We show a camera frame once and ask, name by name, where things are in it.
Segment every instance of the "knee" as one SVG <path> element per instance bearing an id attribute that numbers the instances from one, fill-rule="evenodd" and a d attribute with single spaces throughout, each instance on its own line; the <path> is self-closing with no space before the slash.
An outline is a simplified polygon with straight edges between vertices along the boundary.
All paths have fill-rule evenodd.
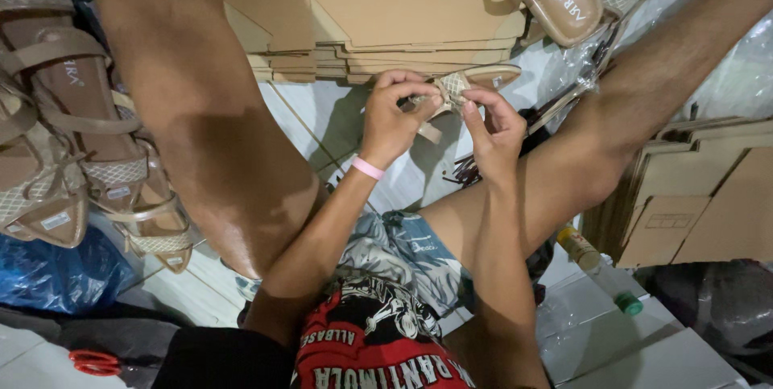
<path id="1" fill-rule="evenodd" d="M 612 194 L 630 161 L 628 155 L 594 155 L 594 160 L 587 163 L 583 173 L 588 208 L 604 202 Z"/>

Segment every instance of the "brand logo on insole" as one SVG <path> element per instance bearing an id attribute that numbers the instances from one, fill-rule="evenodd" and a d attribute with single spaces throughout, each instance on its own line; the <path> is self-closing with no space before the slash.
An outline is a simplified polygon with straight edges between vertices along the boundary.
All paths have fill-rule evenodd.
<path id="1" fill-rule="evenodd" d="M 86 85 L 81 78 L 78 77 L 78 66 L 75 64 L 75 60 L 67 60 L 64 62 L 64 69 L 67 76 L 70 78 L 70 85 L 83 87 Z"/>
<path id="2" fill-rule="evenodd" d="M 580 8 L 577 7 L 577 4 L 575 4 L 575 0 L 558 0 L 558 1 L 564 2 L 564 8 L 569 10 L 569 14 L 572 14 L 575 17 L 576 21 L 581 21 L 587 17 L 582 15 Z"/>

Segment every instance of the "scissors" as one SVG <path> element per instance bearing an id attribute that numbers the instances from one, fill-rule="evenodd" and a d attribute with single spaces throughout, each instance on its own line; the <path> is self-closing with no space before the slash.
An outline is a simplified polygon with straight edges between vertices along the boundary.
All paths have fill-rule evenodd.
<path id="1" fill-rule="evenodd" d="M 82 373 L 98 377 L 108 377 L 121 374 L 121 362 L 109 353 L 99 353 L 92 350 L 73 350 L 70 360 L 75 362 L 75 369 Z"/>

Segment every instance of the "floral shorts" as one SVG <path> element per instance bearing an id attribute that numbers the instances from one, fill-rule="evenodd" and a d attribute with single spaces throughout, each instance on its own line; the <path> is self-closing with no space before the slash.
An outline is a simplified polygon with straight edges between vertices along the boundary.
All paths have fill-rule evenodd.
<path id="1" fill-rule="evenodd" d="M 472 306 L 472 279 L 418 214 L 368 213 L 357 220 L 335 274 L 370 274 L 394 281 L 441 318 Z"/>

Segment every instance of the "finger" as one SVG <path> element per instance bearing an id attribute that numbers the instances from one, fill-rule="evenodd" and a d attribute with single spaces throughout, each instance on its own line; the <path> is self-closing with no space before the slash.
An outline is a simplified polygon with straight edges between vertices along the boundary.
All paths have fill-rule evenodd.
<path id="1" fill-rule="evenodd" d="M 488 130 L 486 130 L 486 124 L 483 123 L 483 119 L 481 118 L 481 115 L 478 112 L 478 107 L 475 106 L 475 103 L 465 103 L 465 106 L 462 107 L 462 114 L 465 117 L 467 129 L 470 131 L 470 135 L 472 136 L 473 145 L 486 143 L 489 137 Z"/>
<path id="2" fill-rule="evenodd" d="M 488 107 L 483 107 L 484 111 L 486 112 L 486 117 L 483 119 L 483 123 L 486 124 L 486 129 L 488 130 L 489 134 L 495 134 L 502 130 L 499 125 L 496 124 L 494 117 L 491 116 L 491 111 L 488 110 Z"/>
<path id="3" fill-rule="evenodd" d="M 429 83 L 405 81 L 399 84 L 392 84 L 391 86 L 383 89 L 382 94 L 379 95 L 379 97 L 397 102 L 397 100 L 401 97 L 409 97 L 413 95 L 426 95 L 430 97 L 438 96 L 440 95 L 440 90 Z"/>
<path id="4" fill-rule="evenodd" d="M 420 83 L 424 81 L 424 78 L 418 73 L 411 72 L 410 70 L 400 70 L 399 68 L 394 68 L 392 70 L 382 72 L 379 75 L 379 78 L 376 80 L 374 87 L 377 89 L 382 89 L 384 87 L 389 87 L 394 83 L 403 83 L 405 81 L 415 81 Z"/>
<path id="5" fill-rule="evenodd" d="M 518 112 L 501 94 L 485 89 L 467 89 L 461 92 L 461 96 L 485 105 L 492 116 L 492 123 L 499 130 L 519 127 Z"/>
<path id="6" fill-rule="evenodd" d="M 438 110 L 442 103 L 443 97 L 440 95 L 435 95 L 421 101 L 421 103 L 416 108 L 411 110 L 409 114 L 414 116 L 417 122 L 421 123 L 432 117 L 432 114 Z"/>

